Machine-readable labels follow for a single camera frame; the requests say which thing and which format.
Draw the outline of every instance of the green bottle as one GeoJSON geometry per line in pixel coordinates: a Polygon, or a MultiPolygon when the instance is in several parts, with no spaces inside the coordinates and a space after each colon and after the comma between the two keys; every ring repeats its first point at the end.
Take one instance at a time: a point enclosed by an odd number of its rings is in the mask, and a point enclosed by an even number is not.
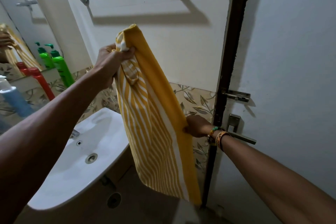
{"type": "Polygon", "coordinates": [[[52,51],[50,52],[50,54],[52,55],[52,60],[55,64],[55,67],[59,75],[61,76],[65,87],[70,87],[75,81],[69,71],[67,64],[65,63],[64,58],[60,56],[60,53],[54,49],[53,44],[45,44],[45,46],[51,47],[52,51]]]}
{"type": "Polygon", "coordinates": [[[55,67],[55,65],[54,65],[54,63],[53,63],[51,57],[49,56],[49,54],[48,54],[48,52],[45,50],[45,48],[43,48],[43,47],[39,47],[39,48],[37,49],[37,51],[39,52],[40,57],[41,57],[41,59],[43,60],[43,63],[44,63],[44,65],[45,65],[45,67],[46,67],[47,69],[51,69],[51,68],[54,68],[54,67],[55,67]]]}

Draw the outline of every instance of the dark bathroom floor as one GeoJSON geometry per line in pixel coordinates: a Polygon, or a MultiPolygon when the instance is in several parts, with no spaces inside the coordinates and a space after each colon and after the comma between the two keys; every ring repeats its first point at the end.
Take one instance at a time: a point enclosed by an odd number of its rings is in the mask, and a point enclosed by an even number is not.
{"type": "Polygon", "coordinates": [[[134,167],[131,167],[116,185],[122,201],[114,209],[107,206],[107,200],[112,194],[111,189],[97,182],[82,195],[58,209],[41,212],[26,207],[15,224],[227,223],[209,210],[199,210],[186,201],[147,188],[140,182],[134,167]]]}

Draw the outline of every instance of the dark brown door frame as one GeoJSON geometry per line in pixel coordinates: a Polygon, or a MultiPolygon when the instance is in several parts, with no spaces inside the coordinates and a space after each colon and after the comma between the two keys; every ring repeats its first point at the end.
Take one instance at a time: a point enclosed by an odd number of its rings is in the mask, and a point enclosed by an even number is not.
{"type": "MultiPolygon", "coordinates": [[[[230,0],[229,3],[229,12],[226,21],[222,62],[217,85],[215,112],[213,118],[213,125],[218,127],[222,125],[223,121],[223,113],[225,110],[227,100],[226,93],[229,90],[233,65],[236,58],[239,35],[240,30],[242,28],[246,1],[247,0],[230,0]]],[[[204,180],[201,207],[206,207],[207,205],[212,171],[216,158],[216,151],[217,151],[216,146],[210,146],[208,152],[208,161],[204,180]]]]}

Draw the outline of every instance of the hand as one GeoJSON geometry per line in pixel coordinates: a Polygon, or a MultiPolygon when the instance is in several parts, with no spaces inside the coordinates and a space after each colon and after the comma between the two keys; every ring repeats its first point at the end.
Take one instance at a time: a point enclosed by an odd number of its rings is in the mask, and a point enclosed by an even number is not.
{"type": "Polygon", "coordinates": [[[7,32],[0,31],[0,48],[11,46],[14,44],[13,39],[7,32]]]}
{"type": "Polygon", "coordinates": [[[184,132],[191,134],[193,137],[207,136],[214,128],[210,122],[199,115],[189,115],[187,117],[188,125],[184,128],[184,132]]]}
{"type": "Polygon", "coordinates": [[[99,75],[99,80],[103,83],[103,89],[111,86],[113,76],[120,67],[121,62],[134,56],[134,47],[131,47],[127,52],[117,52],[115,48],[115,44],[100,48],[97,62],[92,69],[92,72],[99,75]]]}

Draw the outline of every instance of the yellow towel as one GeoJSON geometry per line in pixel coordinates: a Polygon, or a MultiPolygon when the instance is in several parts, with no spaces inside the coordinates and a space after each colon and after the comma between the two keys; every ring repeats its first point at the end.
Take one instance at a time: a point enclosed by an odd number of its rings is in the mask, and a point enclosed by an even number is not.
{"type": "Polygon", "coordinates": [[[28,49],[27,45],[20,39],[20,37],[14,34],[10,27],[8,27],[6,24],[0,24],[0,30],[7,32],[14,40],[13,46],[10,46],[9,49],[5,49],[5,54],[8,62],[13,66],[18,74],[21,74],[21,72],[16,66],[16,63],[19,61],[15,57],[14,52],[18,54],[20,59],[27,67],[37,67],[40,71],[42,71],[42,66],[37,62],[33,54],[28,49]]]}
{"type": "Polygon", "coordinates": [[[169,82],[135,24],[120,32],[115,43],[118,51],[136,48],[135,57],[121,64],[115,83],[141,181],[200,204],[192,137],[183,133],[187,121],[169,82]]]}

